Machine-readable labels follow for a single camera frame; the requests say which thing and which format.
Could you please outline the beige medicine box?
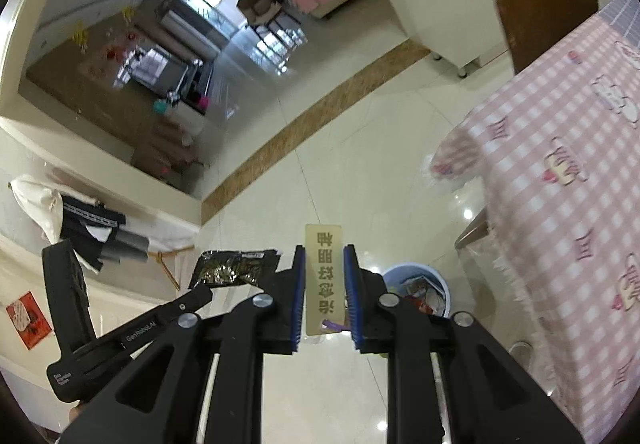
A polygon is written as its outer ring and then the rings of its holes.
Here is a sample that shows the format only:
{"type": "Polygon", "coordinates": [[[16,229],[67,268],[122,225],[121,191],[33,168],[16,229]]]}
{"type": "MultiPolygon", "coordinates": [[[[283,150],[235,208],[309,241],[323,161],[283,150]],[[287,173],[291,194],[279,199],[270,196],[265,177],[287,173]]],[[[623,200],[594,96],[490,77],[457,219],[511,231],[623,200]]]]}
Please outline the beige medicine box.
{"type": "Polygon", "coordinates": [[[304,248],[306,334],[336,334],[346,320],[343,228],[307,224],[304,248]]]}

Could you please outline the dark foil snack wrapper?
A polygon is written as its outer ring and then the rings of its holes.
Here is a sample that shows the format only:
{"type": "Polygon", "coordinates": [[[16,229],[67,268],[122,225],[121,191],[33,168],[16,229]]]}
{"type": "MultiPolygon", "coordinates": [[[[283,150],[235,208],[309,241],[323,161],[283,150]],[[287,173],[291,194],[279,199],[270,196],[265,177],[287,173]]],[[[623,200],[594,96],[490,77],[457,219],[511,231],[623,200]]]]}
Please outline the dark foil snack wrapper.
{"type": "Polygon", "coordinates": [[[196,262],[189,288],[204,283],[210,289],[250,285],[258,287],[278,268],[281,254],[275,249],[262,251],[203,252],[196,262]]]}

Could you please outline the blue plastic trash bin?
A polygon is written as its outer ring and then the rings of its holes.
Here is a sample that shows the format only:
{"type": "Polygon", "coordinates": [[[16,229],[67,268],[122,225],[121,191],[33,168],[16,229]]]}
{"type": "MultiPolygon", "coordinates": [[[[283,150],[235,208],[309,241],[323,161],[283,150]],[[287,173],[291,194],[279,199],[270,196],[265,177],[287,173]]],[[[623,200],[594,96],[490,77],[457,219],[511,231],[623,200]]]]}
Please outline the blue plastic trash bin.
{"type": "Polygon", "coordinates": [[[431,266],[407,262],[389,268],[383,279],[387,290],[405,297],[424,314],[448,318],[451,293],[448,283],[431,266]]]}

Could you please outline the trash inside bin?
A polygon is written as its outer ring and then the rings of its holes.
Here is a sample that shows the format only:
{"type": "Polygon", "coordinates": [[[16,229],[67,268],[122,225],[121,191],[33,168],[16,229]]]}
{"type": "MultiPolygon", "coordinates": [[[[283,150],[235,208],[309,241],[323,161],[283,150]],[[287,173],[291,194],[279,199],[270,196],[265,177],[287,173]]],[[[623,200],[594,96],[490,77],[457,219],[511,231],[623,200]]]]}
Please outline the trash inside bin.
{"type": "Polygon", "coordinates": [[[402,293],[423,314],[442,316],[445,314],[446,299],[424,276],[405,280],[402,293]]]}

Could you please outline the wooden drying rack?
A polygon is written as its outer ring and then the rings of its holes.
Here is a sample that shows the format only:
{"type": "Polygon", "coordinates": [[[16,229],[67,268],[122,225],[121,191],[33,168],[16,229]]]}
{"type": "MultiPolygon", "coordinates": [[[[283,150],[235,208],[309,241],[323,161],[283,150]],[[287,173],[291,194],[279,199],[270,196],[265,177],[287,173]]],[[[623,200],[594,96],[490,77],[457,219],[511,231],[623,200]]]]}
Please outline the wooden drying rack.
{"type": "Polygon", "coordinates": [[[186,245],[165,251],[149,251],[148,256],[160,267],[171,286],[180,292],[189,285],[194,251],[194,245],[186,245]]]}

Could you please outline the pink checkered tablecloth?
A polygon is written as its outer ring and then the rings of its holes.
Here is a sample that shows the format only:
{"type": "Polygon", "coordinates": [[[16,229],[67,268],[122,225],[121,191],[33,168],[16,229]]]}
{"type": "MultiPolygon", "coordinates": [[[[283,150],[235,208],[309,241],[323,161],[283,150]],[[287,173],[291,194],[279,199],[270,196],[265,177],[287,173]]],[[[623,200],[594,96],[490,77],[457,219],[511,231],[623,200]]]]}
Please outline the pink checkered tablecloth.
{"type": "Polygon", "coordinates": [[[602,442],[639,390],[638,0],[612,0],[473,108],[431,173],[482,180],[555,398],[602,442]]]}

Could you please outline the brown wooden chair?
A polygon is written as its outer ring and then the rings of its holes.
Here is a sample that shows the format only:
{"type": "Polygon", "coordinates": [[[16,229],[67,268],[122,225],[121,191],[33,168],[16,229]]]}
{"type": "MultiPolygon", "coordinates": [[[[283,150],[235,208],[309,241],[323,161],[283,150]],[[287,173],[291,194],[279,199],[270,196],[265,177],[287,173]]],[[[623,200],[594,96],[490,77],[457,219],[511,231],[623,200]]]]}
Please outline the brown wooden chair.
{"type": "Polygon", "coordinates": [[[495,0],[513,69],[520,73],[599,9],[599,0],[495,0]]]}

